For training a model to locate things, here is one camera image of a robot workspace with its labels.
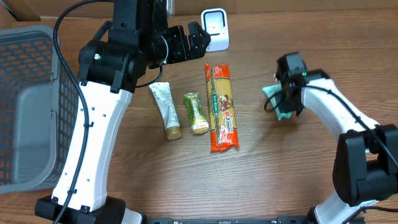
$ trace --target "tube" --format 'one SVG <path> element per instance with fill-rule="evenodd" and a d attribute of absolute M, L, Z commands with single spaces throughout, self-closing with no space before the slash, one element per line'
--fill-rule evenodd
<path fill-rule="evenodd" d="M 174 140 L 180 138 L 180 123 L 174 107 L 170 84 L 167 82 L 157 82 L 149 85 L 149 88 L 154 94 L 157 106 L 162 113 L 167 139 Z"/>

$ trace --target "wooden table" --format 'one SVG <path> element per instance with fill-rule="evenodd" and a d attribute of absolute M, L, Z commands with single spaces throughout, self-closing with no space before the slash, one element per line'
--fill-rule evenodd
<path fill-rule="evenodd" d="M 199 20 L 176 17 L 171 26 Z M 227 51 L 164 67 L 183 137 L 165 138 L 148 88 L 138 89 L 124 115 L 108 175 L 108 193 L 149 217 L 273 218 L 305 215 L 332 192 L 336 141 L 309 110 L 277 121 L 263 110 L 261 88 L 274 83 L 276 60 L 300 51 L 309 69 L 322 68 L 362 112 L 398 124 L 398 9 L 230 15 Z M 79 50 L 104 20 L 63 22 L 62 52 L 78 70 Z M 49 22 L 18 22 L 14 27 Z M 240 150 L 210 153 L 210 135 L 193 136 L 183 96 L 206 96 L 204 64 L 231 70 Z M 140 83 L 157 70 L 147 71 Z M 202 101 L 207 113 L 207 103 Z M 38 198 L 52 190 L 0 196 L 0 223 L 49 223 L 34 216 Z M 393 196 L 379 204 L 398 207 Z M 398 215 L 372 212 L 368 223 L 397 223 Z"/>

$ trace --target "spaghetti bag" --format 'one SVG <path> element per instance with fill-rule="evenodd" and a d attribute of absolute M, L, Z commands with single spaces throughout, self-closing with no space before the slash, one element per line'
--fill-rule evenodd
<path fill-rule="evenodd" d="M 228 65 L 205 65 L 210 114 L 211 151 L 239 148 Z"/>

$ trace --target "tube cap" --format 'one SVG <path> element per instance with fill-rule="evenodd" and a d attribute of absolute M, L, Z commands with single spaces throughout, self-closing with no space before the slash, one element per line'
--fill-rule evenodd
<path fill-rule="evenodd" d="M 178 139 L 181 137 L 180 127 L 172 126 L 166 129 L 166 136 L 169 140 Z"/>

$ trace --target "plastic bin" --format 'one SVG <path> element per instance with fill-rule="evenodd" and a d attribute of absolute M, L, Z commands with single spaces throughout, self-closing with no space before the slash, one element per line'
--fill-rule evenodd
<path fill-rule="evenodd" d="M 55 187 L 67 158 L 78 95 L 52 32 L 0 31 L 0 194 Z"/>

